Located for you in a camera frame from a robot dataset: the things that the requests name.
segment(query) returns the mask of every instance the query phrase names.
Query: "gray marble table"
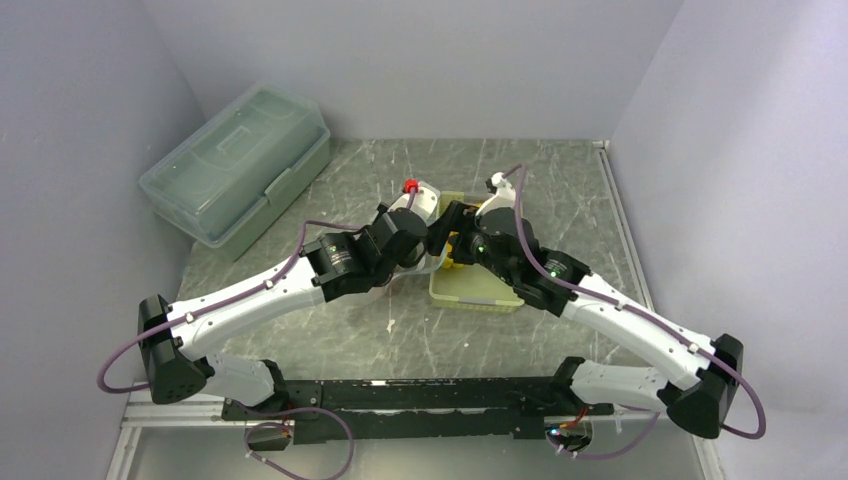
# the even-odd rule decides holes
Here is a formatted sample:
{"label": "gray marble table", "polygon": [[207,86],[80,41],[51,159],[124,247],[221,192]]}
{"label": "gray marble table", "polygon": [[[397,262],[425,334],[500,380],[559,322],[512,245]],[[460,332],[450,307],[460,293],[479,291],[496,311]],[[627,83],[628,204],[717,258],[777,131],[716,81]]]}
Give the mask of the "gray marble table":
{"label": "gray marble table", "polygon": [[[526,162],[524,216],[536,237],[643,301],[589,141],[338,141],[332,151],[329,166],[237,262],[195,244],[179,298],[208,294],[284,260],[304,219],[369,222],[377,203],[396,198],[406,178],[483,193],[492,173]],[[313,228],[307,240],[321,232]],[[406,277],[364,306],[340,299],[285,315],[232,338],[224,351],[274,360],[290,379],[550,375],[569,355],[643,365],[594,330],[530,307],[514,314],[433,307],[427,282]]]}

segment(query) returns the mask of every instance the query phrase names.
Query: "wall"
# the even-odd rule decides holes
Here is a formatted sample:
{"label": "wall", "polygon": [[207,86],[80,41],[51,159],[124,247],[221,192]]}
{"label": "wall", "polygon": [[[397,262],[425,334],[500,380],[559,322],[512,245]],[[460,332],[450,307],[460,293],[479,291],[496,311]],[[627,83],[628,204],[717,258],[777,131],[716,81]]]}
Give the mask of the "wall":
{"label": "wall", "polygon": [[682,0],[145,0],[207,116],[267,79],[348,138],[609,138]]}
{"label": "wall", "polygon": [[126,398],[97,369],[189,247],[136,181],[203,117],[140,2],[4,1],[0,44],[0,477],[103,478]]}
{"label": "wall", "polygon": [[808,445],[822,426],[844,438],[832,420],[848,413],[846,31],[845,2],[687,1],[612,136],[658,308],[742,339],[783,426],[761,444],[723,438],[731,478],[848,468],[845,448]]}

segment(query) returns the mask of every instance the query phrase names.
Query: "purple cable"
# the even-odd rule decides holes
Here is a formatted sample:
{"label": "purple cable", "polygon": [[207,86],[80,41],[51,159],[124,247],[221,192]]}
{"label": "purple cable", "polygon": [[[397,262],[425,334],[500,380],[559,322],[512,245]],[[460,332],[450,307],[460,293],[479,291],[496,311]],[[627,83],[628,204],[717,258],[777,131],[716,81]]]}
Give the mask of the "purple cable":
{"label": "purple cable", "polygon": [[[277,272],[276,274],[274,274],[269,279],[269,280],[271,280],[271,283],[276,284],[277,282],[279,282],[294,267],[294,264],[295,264],[295,262],[297,262],[297,259],[298,259],[298,252],[300,252],[300,250],[303,248],[303,244],[306,241],[306,226],[307,225],[316,225],[316,226],[319,226],[319,227],[337,228],[339,230],[360,230],[360,229],[362,229],[362,227],[354,227],[354,226],[350,226],[350,225],[341,225],[341,224],[338,224],[338,223],[321,222],[321,221],[318,221],[318,220],[306,220],[306,221],[304,221],[303,224],[301,224],[301,226],[300,226],[300,236],[297,239],[297,247],[295,247],[294,253],[289,257],[288,261],[286,261],[285,265],[283,265],[283,267],[280,269],[280,271]],[[243,292],[239,292],[239,293],[233,295],[232,297],[225,298],[225,299],[220,300],[216,303],[207,305],[203,308],[197,309],[197,310],[195,310],[193,312],[189,312],[189,313],[191,313],[191,315],[194,318],[198,318],[201,315],[206,315],[207,313],[218,310],[219,308],[223,308],[223,307],[226,307],[228,305],[232,305],[233,303],[240,302],[240,301],[244,300],[245,298],[248,298],[250,296],[255,295],[256,293],[259,293],[263,290],[266,290],[267,288],[268,287],[263,282],[263,283],[260,283],[259,285],[251,287],[251,288],[249,288],[249,289],[247,289]],[[130,386],[130,387],[110,387],[109,385],[106,384],[106,372],[109,370],[109,368],[112,366],[112,364],[115,363],[115,361],[118,359],[118,357],[123,355],[127,350],[131,349],[133,346],[138,345],[139,343],[143,342],[144,340],[147,340],[148,338],[152,337],[153,335],[156,335],[159,332],[162,332],[164,330],[168,330],[169,328],[174,328],[174,327],[184,323],[185,321],[186,321],[185,315],[178,317],[178,318],[175,318],[173,320],[169,320],[169,321],[167,321],[167,322],[165,322],[161,325],[157,325],[157,326],[151,328],[150,330],[145,330],[140,335],[136,336],[134,339],[132,339],[129,342],[118,347],[118,349],[115,350],[114,352],[112,352],[112,355],[110,355],[109,358],[106,359],[106,362],[103,364],[103,366],[100,367],[100,371],[97,372],[97,386],[100,388],[100,390],[103,390],[106,393],[128,393],[128,392],[135,392],[135,391],[138,391],[138,390],[144,390],[145,388],[148,388],[150,386],[149,383],[141,383],[141,384],[133,385],[133,386]]]}
{"label": "purple cable", "polygon": [[[324,408],[319,408],[319,407],[301,407],[301,408],[292,408],[291,410],[283,410],[281,412],[266,413],[266,412],[259,412],[259,411],[253,410],[250,407],[247,407],[243,403],[238,402],[238,401],[236,401],[235,403],[238,404],[238,406],[243,408],[245,411],[252,413],[254,415],[263,415],[263,416],[277,416],[277,415],[279,415],[279,416],[282,416],[282,417],[285,417],[287,415],[294,415],[296,413],[320,413],[322,415],[327,415],[328,417],[330,417],[333,420],[335,420],[336,422],[338,422],[338,424],[341,425],[342,428],[344,429],[345,435],[347,435],[347,439],[348,439],[348,451],[347,451],[347,460],[345,460],[345,464],[342,466],[342,468],[338,472],[336,472],[333,475],[330,475],[329,477],[322,479],[322,480],[336,480],[337,478],[344,475],[345,472],[347,472],[348,468],[350,468],[350,464],[353,461],[353,449],[354,449],[353,432],[350,430],[350,426],[348,426],[348,424],[344,420],[342,420],[341,417],[339,417],[335,413],[331,412],[330,410],[327,410],[327,409],[324,409]],[[260,428],[267,428],[267,427],[275,427],[275,428],[280,428],[282,430],[285,430],[287,432],[289,431],[289,427],[283,425],[282,423],[263,422],[263,423],[260,423],[258,425],[254,425],[253,427],[251,427],[248,431],[246,431],[244,433],[244,449],[247,451],[247,454],[250,455],[252,458],[259,460],[260,462],[264,463],[265,465],[268,465],[269,467],[273,468],[274,470],[282,473],[283,475],[288,476],[289,478],[293,478],[295,480],[310,480],[306,477],[301,477],[300,475],[298,475],[294,472],[286,470],[285,468],[281,467],[277,463],[274,463],[271,460],[268,460],[267,458],[263,457],[262,455],[259,455],[258,453],[254,452],[253,450],[250,449],[250,436],[253,435],[253,432],[255,432],[256,430],[258,430]]]}
{"label": "purple cable", "polygon": [[[631,450],[636,448],[637,445],[642,443],[642,440],[644,440],[645,437],[647,437],[648,434],[651,433],[651,430],[653,430],[654,427],[657,426],[657,420],[659,420],[659,418],[660,418],[659,412],[655,413],[654,416],[652,416],[651,419],[648,420],[648,424],[645,425],[645,428],[642,429],[642,432],[639,433],[639,435],[636,438],[634,438],[632,442],[630,442],[627,445],[625,445],[624,447],[616,450],[615,452],[610,452],[610,453],[577,453],[577,456],[574,457],[574,458],[576,458],[577,460],[612,460],[613,458],[620,457],[620,456],[630,452]],[[557,449],[557,455],[559,455],[560,454],[559,445],[554,443],[554,441],[551,440],[551,437],[547,433],[545,434],[545,438],[548,440],[548,443],[550,443],[551,445],[553,445],[554,448]]]}
{"label": "purple cable", "polygon": [[415,202],[415,194],[418,193],[418,187],[412,187],[409,189],[409,200],[406,201],[406,209],[409,210],[412,208],[412,204]]}
{"label": "purple cable", "polygon": [[[521,170],[521,175],[518,178],[518,186],[515,189],[515,208],[513,209],[515,213],[515,224],[518,229],[518,239],[519,243],[521,244],[521,249],[524,251],[524,255],[527,257],[527,260],[530,262],[531,265],[533,265],[533,268],[535,268],[536,271],[538,271],[545,278],[556,283],[557,285],[565,287],[574,292],[595,297],[611,305],[618,305],[618,300],[613,297],[604,295],[603,293],[596,292],[589,288],[574,285],[573,283],[566,282],[560,278],[552,277],[550,273],[548,273],[545,268],[541,264],[539,264],[539,261],[536,260],[536,257],[533,256],[533,252],[530,250],[530,246],[527,244],[527,236],[524,233],[524,225],[521,221],[521,214],[519,213],[521,212],[521,194],[524,190],[524,179],[527,176],[527,166],[523,163],[519,163],[518,165],[507,170],[507,172],[513,173],[516,170]],[[646,310],[642,310],[641,308],[637,308],[632,304],[625,305],[624,309],[628,312],[639,315],[645,320],[651,322],[657,328],[669,334],[672,338],[683,344],[685,347],[689,347],[689,345],[692,343],[689,339],[678,333],[673,328],[666,325],[665,322],[657,318],[653,313],[648,312]],[[739,385],[742,386],[742,388],[751,398],[751,401],[754,403],[754,409],[757,411],[758,426],[755,432],[744,432],[729,425],[722,425],[722,428],[724,428],[730,433],[733,433],[743,438],[748,438],[751,440],[757,440],[759,438],[762,438],[763,435],[765,435],[766,433],[766,413],[765,409],[763,408],[763,403],[762,401],[760,401],[759,395],[757,395],[757,392],[754,391],[754,388],[751,386],[751,384],[749,384],[748,381],[745,380],[742,375],[739,374],[739,372],[731,368],[730,365],[728,365],[715,355],[705,351],[704,349],[698,349],[697,353],[709,360],[710,362],[718,365],[719,368],[724,370],[728,375],[730,375],[734,380],[736,380],[736,382],[738,382]],[[642,438],[643,437],[640,436],[636,440],[641,441]]]}

